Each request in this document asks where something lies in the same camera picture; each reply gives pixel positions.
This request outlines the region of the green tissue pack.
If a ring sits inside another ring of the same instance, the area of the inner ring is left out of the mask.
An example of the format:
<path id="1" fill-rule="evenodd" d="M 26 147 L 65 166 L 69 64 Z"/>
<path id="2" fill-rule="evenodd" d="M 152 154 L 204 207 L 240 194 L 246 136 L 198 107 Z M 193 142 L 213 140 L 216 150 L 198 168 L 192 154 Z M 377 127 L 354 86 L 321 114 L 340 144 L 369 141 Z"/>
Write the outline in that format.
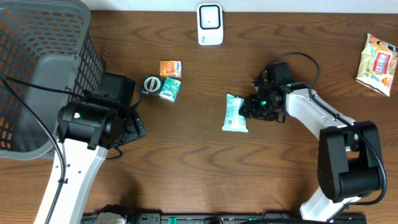
<path id="1" fill-rule="evenodd" d="M 167 101 L 175 102 L 181 84 L 182 82 L 180 80 L 167 77 L 159 93 L 159 97 Z"/>

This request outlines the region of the teal small snack packet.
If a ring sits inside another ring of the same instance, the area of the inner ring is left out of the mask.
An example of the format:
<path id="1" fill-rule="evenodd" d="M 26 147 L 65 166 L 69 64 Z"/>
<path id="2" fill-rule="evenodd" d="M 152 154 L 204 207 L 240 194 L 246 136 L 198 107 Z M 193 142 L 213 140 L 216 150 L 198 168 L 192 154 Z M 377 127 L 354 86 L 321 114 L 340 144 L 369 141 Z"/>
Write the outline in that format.
<path id="1" fill-rule="evenodd" d="M 224 117 L 223 131 L 248 133 L 246 118 L 239 114 L 244 100 L 231 94 L 226 95 L 226 114 Z"/>

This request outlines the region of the large white snack bag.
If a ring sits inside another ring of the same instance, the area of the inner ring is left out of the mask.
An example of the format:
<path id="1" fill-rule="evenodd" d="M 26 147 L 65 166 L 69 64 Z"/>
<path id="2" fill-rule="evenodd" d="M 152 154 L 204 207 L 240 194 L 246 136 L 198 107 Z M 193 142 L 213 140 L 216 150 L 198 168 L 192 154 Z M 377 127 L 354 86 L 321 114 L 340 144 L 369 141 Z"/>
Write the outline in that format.
<path id="1" fill-rule="evenodd" d="M 397 47 L 368 34 L 358 73 L 358 83 L 390 97 L 390 91 L 397 68 Z"/>

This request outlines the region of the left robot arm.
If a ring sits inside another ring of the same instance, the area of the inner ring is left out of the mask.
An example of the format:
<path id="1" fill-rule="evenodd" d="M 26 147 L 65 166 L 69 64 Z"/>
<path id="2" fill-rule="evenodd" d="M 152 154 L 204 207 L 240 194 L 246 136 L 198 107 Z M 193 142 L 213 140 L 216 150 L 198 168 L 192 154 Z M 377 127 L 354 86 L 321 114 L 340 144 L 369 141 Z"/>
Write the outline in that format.
<path id="1" fill-rule="evenodd" d="M 79 223 L 93 181 L 111 148 L 146 135 L 132 95 L 87 93 L 58 113 L 59 150 L 36 223 Z"/>

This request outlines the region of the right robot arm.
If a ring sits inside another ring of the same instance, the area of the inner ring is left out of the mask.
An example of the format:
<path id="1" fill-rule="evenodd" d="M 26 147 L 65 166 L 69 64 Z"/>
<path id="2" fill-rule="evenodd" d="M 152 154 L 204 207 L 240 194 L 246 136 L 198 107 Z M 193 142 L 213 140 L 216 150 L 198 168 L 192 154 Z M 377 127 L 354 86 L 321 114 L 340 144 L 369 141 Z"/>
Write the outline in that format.
<path id="1" fill-rule="evenodd" d="M 240 115 L 278 123 L 290 115 L 318 139 L 319 187 L 300 206 L 302 219 L 332 222 L 350 205 L 374 205 L 384 198 L 386 171 L 374 123 L 339 113 L 306 82 L 257 82 L 256 87 L 258 93 L 244 100 Z M 375 191 L 378 198 L 360 201 Z"/>

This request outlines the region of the dark green round-label box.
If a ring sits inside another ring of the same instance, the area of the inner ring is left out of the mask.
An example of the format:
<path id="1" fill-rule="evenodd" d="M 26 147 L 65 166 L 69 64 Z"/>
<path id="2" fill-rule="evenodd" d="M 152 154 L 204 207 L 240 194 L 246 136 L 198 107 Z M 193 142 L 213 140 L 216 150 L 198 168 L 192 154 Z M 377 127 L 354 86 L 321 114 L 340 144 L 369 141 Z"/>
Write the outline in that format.
<path id="1" fill-rule="evenodd" d="M 151 96 L 159 96 L 163 83 L 162 77 L 146 75 L 141 92 Z"/>

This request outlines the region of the orange tissue pack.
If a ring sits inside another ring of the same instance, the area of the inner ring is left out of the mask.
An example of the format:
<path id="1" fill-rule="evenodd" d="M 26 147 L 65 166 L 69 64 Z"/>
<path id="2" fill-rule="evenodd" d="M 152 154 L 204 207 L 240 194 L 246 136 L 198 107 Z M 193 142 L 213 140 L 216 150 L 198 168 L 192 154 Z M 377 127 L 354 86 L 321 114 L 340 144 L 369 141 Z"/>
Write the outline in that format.
<path id="1" fill-rule="evenodd" d="M 161 77 L 180 78 L 182 76 L 182 62 L 180 60 L 160 61 L 159 73 Z"/>

